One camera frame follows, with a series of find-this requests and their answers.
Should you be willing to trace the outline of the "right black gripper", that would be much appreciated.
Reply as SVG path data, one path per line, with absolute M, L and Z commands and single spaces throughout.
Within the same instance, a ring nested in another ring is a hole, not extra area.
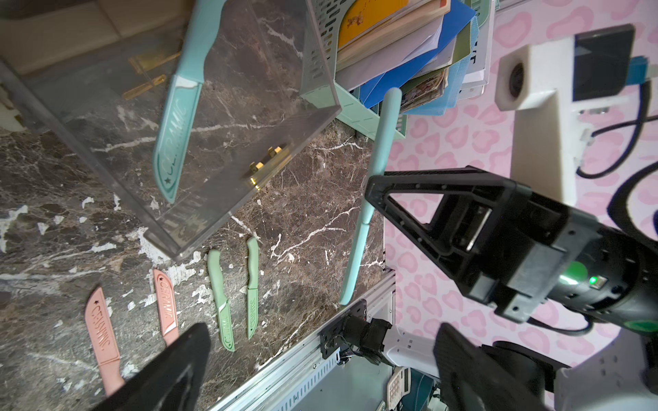
M 594 216 L 467 167 L 391 171 L 365 198 L 463 296 L 532 322 L 547 300 L 641 334 L 657 331 L 657 253 Z

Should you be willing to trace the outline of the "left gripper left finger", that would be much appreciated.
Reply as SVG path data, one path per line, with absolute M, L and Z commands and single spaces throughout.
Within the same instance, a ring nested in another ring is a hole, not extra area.
M 196 323 L 97 410 L 194 410 L 207 371 L 211 339 Z

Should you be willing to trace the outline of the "transparent grey drawer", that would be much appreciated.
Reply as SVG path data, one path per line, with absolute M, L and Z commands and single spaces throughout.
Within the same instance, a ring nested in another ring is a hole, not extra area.
M 1 125 L 50 131 L 175 260 L 339 114 L 309 1 L 4 1 Z

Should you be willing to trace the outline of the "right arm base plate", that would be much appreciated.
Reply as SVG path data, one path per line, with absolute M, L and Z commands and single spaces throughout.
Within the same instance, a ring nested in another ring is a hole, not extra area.
M 367 321 L 367 301 L 361 299 L 342 311 L 320 331 L 320 352 L 327 360 L 337 349 L 359 344 Z

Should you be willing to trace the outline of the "beige desktop drawer organizer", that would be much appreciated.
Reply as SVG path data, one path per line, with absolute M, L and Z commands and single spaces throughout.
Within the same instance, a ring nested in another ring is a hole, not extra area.
M 1 60 L 64 121 L 156 129 L 191 1 L 3 1 Z

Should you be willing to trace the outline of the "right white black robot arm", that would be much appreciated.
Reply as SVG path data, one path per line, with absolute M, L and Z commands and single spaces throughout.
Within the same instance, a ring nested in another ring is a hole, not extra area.
M 372 176 L 368 207 L 383 215 L 471 301 L 505 320 L 544 328 L 534 311 L 554 301 L 588 327 L 620 333 L 578 366 L 512 342 L 477 346 L 453 325 L 435 338 L 370 320 L 357 304 L 320 334 L 328 357 L 340 349 L 375 365 L 438 379 L 450 410 L 654 410 L 657 407 L 657 244 L 632 222 L 627 200 L 651 164 L 615 192 L 612 226 L 473 167 Z

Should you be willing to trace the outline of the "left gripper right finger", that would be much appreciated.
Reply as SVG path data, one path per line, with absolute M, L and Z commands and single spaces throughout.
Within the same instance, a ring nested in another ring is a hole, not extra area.
M 451 324 L 438 331 L 434 356 L 441 400 L 450 410 L 543 410 L 533 395 Z

